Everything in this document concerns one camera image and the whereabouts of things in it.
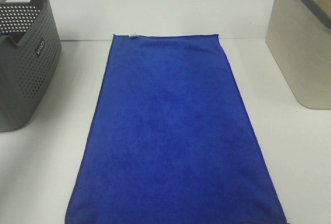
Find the blue microfiber towel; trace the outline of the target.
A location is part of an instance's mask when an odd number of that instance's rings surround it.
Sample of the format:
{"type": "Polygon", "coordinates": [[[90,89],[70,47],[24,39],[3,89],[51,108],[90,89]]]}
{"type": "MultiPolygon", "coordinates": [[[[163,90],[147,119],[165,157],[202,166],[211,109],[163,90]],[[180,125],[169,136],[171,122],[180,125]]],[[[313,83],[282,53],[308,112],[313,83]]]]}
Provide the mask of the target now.
{"type": "Polygon", "coordinates": [[[219,37],[113,37],[65,223],[286,223],[219,37]]]}

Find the grey perforated plastic basket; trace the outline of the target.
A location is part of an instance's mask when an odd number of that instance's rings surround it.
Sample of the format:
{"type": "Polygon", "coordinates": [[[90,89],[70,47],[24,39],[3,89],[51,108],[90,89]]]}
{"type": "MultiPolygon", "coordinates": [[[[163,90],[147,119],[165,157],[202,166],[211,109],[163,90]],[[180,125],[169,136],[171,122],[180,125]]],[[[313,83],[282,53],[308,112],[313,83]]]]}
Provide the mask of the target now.
{"type": "Polygon", "coordinates": [[[31,119],[61,51],[49,0],[1,3],[1,131],[31,119]]]}

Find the beige plastic basket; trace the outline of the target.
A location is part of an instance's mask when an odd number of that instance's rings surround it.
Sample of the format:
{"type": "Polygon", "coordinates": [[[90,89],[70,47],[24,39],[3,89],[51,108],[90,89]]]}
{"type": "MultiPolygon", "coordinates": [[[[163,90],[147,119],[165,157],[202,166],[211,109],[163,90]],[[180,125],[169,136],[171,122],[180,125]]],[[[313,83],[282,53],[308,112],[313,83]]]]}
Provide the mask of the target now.
{"type": "Polygon", "coordinates": [[[266,44],[296,100],[330,109],[330,0],[274,0],[266,44]]]}

